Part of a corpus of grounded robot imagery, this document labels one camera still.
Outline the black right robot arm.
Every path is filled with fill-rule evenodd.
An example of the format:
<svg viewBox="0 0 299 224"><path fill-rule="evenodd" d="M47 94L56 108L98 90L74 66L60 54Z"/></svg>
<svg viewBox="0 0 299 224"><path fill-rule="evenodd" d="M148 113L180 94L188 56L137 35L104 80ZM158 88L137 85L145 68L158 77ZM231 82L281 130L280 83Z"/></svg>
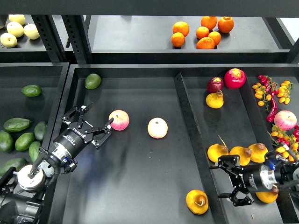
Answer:
<svg viewBox="0 0 299 224"><path fill-rule="evenodd" d="M240 156L223 155L210 166L210 169L221 169L228 174L234 190L231 193L220 193L219 198L230 200L235 207L251 205L254 199L251 193L271 192L274 187L299 195L299 160L294 152L283 143L294 161L284 158L281 153L271 151L264 156L265 162L242 166Z"/></svg>

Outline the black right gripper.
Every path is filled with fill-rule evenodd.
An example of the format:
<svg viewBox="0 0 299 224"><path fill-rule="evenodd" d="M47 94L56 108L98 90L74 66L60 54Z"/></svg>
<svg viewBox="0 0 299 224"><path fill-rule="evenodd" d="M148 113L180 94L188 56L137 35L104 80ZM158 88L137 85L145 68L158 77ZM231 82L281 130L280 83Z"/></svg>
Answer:
<svg viewBox="0 0 299 224"><path fill-rule="evenodd" d="M235 207L251 205L254 202L251 192L268 192L275 184L275 170L264 164L241 167L240 156L237 154L220 156L209 169L221 169L229 175L230 179L241 181L234 186L231 193L218 195L219 198L229 199ZM244 198L238 198L239 193L243 193Z"/></svg>

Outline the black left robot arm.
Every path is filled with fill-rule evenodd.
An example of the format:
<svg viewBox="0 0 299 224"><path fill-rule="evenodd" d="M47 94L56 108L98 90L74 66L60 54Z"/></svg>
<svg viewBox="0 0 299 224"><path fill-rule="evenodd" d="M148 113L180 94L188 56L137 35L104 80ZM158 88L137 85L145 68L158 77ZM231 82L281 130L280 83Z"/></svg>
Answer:
<svg viewBox="0 0 299 224"><path fill-rule="evenodd" d="M103 127L94 127L84 120L92 108L74 106L62 117L67 128L54 139L52 152L40 148L40 155L32 165L20 171L11 166L0 179L0 222L2 224L36 224L44 205L48 188L62 173L77 166L76 156L88 145L99 148L111 134L114 118Z"/></svg>

